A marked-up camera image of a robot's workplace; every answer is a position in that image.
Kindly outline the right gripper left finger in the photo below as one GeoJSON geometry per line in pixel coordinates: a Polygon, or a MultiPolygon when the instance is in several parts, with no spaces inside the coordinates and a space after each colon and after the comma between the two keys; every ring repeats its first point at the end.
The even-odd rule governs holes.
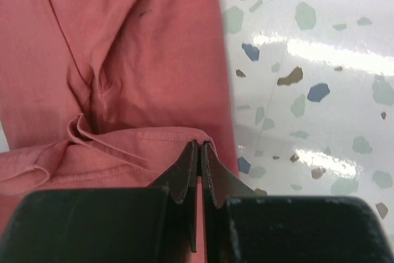
{"type": "Polygon", "coordinates": [[[197,141],[186,144],[178,159],[153,182],[151,187],[166,187],[175,204],[180,207],[178,225],[186,232],[190,251],[196,252],[196,188],[198,170],[197,141]]]}

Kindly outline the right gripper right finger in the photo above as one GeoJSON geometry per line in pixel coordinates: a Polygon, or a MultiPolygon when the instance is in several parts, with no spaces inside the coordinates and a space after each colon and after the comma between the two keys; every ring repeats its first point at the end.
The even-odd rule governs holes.
{"type": "Polygon", "coordinates": [[[200,150],[205,202],[209,201],[214,208],[221,208],[228,198],[255,196],[255,191],[220,162],[210,142],[203,143],[200,150]]]}

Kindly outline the salmon pink t shirt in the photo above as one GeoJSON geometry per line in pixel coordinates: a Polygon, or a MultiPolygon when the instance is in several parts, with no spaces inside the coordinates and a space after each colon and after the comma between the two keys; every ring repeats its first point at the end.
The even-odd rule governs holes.
{"type": "Polygon", "coordinates": [[[2,262],[214,262],[201,146],[238,167],[219,0],[1,0],[2,262]],[[169,189],[197,141],[196,252],[169,189]]]}

